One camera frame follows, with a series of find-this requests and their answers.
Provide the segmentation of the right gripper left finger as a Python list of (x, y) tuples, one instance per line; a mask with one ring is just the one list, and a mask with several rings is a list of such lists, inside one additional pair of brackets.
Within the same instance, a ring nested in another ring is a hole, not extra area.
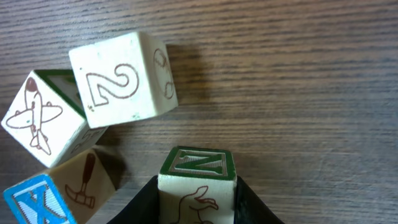
[(159, 224), (158, 176), (153, 176), (107, 224)]

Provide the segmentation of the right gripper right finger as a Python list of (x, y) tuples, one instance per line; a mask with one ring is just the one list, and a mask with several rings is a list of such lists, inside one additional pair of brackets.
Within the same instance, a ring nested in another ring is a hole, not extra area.
[(240, 176), (237, 176), (234, 224), (284, 224), (284, 222), (269, 209)]

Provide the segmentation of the plain animal wooden block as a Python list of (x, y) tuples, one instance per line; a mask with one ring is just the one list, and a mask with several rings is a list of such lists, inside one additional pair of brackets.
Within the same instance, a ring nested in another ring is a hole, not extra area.
[(230, 151), (176, 146), (157, 180), (160, 223), (234, 223), (237, 174)]

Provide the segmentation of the blue X wooden block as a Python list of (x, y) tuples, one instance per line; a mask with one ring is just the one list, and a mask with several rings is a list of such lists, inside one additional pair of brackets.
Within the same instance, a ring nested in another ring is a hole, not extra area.
[(87, 149), (3, 196), (19, 223), (87, 223), (115, 191), (95, 151)]

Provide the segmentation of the number 2 wooden block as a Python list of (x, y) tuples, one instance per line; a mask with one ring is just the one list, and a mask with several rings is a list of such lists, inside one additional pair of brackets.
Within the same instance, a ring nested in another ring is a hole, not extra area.
[(153, 118), (178, 106), (166, 44), (131, 32), (68, 53), (91, 128)]

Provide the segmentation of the green edged picture block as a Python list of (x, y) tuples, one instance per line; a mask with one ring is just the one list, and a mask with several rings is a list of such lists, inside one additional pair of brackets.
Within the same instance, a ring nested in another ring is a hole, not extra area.
[(94, 146), (106, 131), (89, 127), (69, 69), (32, 70), (1, 125), (48, 168)]

